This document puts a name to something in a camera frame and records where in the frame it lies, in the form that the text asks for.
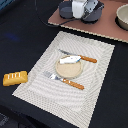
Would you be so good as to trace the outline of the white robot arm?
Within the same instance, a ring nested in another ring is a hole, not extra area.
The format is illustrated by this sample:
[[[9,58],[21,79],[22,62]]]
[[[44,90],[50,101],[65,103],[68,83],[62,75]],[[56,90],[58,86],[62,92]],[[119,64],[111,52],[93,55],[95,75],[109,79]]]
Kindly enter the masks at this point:
[[[72,13],[77,19],[87,18],[97,6],[98,0],[72,0]]]

